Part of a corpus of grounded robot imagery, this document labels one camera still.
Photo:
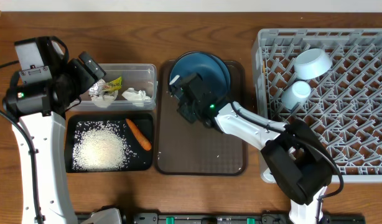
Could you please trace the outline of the orange carrot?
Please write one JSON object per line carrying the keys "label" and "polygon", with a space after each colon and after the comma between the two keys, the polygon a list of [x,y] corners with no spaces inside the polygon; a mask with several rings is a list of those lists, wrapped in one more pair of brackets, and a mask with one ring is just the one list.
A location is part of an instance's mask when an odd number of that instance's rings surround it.
{"label": "orange carrot", "polygon": [[133,133],[134,137],[140,144],[140,146],[145,150],[145,151],[150,151],[152,149],[152,144],[150,141],[143,135],[143,133],[140,131],[140,129],[136,126],[136,124],[126,118],[126,123],[128,127],[130,128],[131,132]]}

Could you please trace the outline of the light blue bowl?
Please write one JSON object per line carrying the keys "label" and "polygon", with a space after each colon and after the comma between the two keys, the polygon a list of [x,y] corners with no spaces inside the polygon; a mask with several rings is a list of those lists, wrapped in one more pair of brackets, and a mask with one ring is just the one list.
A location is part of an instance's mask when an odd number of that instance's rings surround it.
{"label": "light blue bowl", "polygon": [[326,73],[332,67],[332,60],[322,49],[309,49],[299,54],[294,63],[296,77],[310,80]]}

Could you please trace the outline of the light blue cup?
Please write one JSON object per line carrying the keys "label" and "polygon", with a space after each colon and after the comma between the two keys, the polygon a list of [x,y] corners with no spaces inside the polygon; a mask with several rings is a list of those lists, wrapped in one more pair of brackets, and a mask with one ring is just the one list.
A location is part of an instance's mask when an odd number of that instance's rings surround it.
{"label": "light blue cup", "polygon": [[311,87],[307,82],[294,82],[281,96],[285,108],[292,110],[297,104],[303,105],[311,94]]}

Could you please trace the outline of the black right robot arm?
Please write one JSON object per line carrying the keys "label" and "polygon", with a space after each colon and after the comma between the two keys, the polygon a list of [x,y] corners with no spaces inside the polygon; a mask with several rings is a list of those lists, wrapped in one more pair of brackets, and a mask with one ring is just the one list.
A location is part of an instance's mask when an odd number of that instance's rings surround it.
{"label": "black right robot arm", "polygon": [[271,121],[246,110],[237,101],[210,96],[180,96],[177,111],[190,123],[199,120],[257,148],[275,182],[291,200],[292,223],[322,221],[325,191],[337,167],[303,121]]}

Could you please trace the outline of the pile of white rice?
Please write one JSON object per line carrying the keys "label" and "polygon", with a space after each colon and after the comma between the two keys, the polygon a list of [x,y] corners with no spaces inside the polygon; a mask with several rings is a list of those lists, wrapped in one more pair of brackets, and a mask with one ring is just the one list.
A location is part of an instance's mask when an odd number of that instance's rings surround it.
{"label": "pile of white rice", "polygon": [[128,168],[137,153],[122,121],[79,121],[76,124],[72,168],[100,172]]}

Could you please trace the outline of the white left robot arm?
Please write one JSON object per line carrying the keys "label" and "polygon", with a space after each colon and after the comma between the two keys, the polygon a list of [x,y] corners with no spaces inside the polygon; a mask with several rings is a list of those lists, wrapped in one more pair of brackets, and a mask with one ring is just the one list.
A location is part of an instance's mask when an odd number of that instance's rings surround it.
{"label": "white left robot arm", "polygon": [[65,112],[106,73],[86,52],[71,61],[62,55],[26,61],[3,99],[21,162],[22,222],[78,223],[65,168]]}

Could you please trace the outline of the snack wrapper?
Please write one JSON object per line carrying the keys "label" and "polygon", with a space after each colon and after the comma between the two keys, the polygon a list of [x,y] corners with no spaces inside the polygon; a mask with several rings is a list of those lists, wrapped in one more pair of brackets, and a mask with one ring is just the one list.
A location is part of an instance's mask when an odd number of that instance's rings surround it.
{"label": "snack wrapper", "polygon": [[92,101],[114,101],[121,87],[121,77],[110,82],[101,79],[88,90],[88,94]]}

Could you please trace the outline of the white tissue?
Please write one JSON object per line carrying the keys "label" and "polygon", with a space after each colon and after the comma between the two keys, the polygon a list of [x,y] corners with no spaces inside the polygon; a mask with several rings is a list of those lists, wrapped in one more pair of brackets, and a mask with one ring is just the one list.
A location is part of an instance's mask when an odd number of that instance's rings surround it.
{"label": "white tissue", "polygon": [[151,97],[147,96],[144,90],[137,91],[134,88],[128,88],[122,93],[122,96],[137,107],[143,107],[146,102],[151,100]]}

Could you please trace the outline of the dark blue plate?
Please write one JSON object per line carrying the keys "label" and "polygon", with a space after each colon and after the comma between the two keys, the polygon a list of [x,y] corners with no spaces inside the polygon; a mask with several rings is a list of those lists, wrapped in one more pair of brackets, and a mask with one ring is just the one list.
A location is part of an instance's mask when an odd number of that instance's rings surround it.
{"label": "dark blue plate", "polygon": [[231,77],[230,72],[224,62],[215,55],[194,51],[181,55],[172,65],[168,80],[169,82],[175,75],[186,77],[192,73],[198,73],[207,84],[213,100],[223,98],[230,91]]}

